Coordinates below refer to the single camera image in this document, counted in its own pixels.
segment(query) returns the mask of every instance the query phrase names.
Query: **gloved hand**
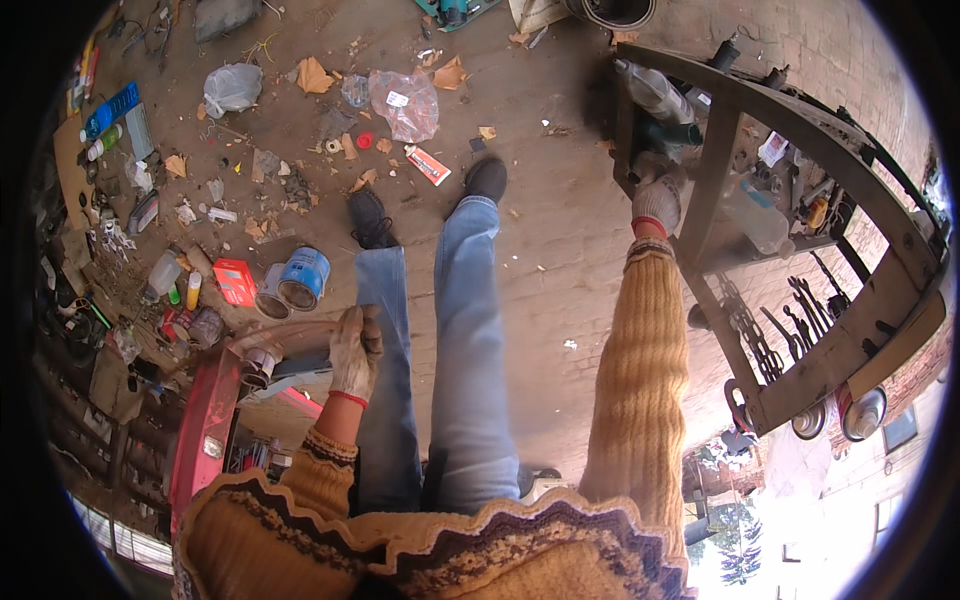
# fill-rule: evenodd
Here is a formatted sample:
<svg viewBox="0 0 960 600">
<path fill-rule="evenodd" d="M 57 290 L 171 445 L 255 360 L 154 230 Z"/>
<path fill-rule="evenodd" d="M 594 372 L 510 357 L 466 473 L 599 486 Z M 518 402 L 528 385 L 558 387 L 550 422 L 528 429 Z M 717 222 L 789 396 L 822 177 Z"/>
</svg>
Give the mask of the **gloved hand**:
<svg viewBox="0 0 960 600">
<path fill-rule="evenodd" d="M 373 304 L 351 306 L 330 334 L 330 394 L 347 397 L 364 408 L 373 393 L 377 363 L 383 356 L 383 337 L 373 320 L 379 312 Z"/>
<path fill-rule="evenodd" d="M 640 173 L 640 184 L 634 194 L 632 225 L 653 221 L 662 228 L 663 237 L 672 235 L 680 224 L 686 170 L 666 156 L 649 152 L 636 158 L 634 170 Z"/>
</svg>

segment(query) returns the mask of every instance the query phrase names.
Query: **blue paint can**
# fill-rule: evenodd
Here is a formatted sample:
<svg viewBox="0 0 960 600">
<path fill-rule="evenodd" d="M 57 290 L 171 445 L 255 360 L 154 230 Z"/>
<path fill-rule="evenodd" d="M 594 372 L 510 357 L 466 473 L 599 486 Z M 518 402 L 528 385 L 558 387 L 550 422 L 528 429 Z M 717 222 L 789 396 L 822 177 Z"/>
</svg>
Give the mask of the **blue paint can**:
<svg viewBox="0 0 960 600">
<path fill-rule="evenodd" d="M 313 310 L 329 276 L 326 256 L 312 248 L 297 248 L 283 267 L 276 294 L 295 310 Z"/>
</svg>

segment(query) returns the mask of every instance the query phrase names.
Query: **jeans leg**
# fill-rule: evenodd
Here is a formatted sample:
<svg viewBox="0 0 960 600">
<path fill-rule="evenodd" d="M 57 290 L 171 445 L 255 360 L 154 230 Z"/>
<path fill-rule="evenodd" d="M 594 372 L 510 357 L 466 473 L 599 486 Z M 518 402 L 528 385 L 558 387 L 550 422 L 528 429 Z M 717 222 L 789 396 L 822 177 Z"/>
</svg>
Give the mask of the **jeans leg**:
<svg viewBox="0 0 960 600">
<path fill-rule="evenodd" d="M 519 496 L 507 416 L 503 323 L 493 274 L 496 204 L 464 198 L 437 248 L 437 375 L 430 443 L 448 451 L 438 510 L 471 515 Z"/>
<path fill-rule="evenodd" d="M 383 357 L 370 407 L 360 419 L 359 512 L 415 512 L 420 507 L 420 453 L 410 389 L 410 323 L 403 248 L 367 250 L 353 260 L 357 304 L 376 304 Z"/>
</svg>

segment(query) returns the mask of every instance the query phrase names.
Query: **black sneaker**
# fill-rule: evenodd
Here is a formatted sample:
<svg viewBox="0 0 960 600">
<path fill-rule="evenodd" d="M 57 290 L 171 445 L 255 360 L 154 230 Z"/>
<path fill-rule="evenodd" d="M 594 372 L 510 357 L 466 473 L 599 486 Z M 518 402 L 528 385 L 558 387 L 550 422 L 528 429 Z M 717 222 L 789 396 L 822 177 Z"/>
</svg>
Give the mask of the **black sneaker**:
<svg viewBox="0 0 960 600">
<path fill-rule="evenodd" d="M 507 190 L 507 167 L 499 158 L 484 158 L 467 173 L 464 187 L 468 196 L 484 196 L 500 204 Z"/>
<path fill-rule="evenodd" d="M 384 216 L 383 203 L 369 189 L 350 194 L 347 200 L 350 220 L 356 228 L 350 233 L 364 250 L 392 248 L 399 246 L 396 238 L 390 234 L 393 220 Z"/>
</svg>

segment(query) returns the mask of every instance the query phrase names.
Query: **blue bottle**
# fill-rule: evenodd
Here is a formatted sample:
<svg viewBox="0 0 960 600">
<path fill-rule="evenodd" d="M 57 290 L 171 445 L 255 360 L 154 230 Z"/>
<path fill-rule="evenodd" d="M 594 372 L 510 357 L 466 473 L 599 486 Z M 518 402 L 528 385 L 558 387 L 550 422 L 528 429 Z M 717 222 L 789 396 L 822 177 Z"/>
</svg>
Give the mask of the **blue bottle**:
<svg viewBox="0 0 960 600">
<path fill-rule="evenodd" d="M 94 140 L 113 125 L 113 122 L 127 114 L 140 102 L 140 90 L 136 82 L 121 89 L 115 96 L 101 104 L 86 120 L 86 126 L 80 130 L 80 141 Z"/>
</svg>

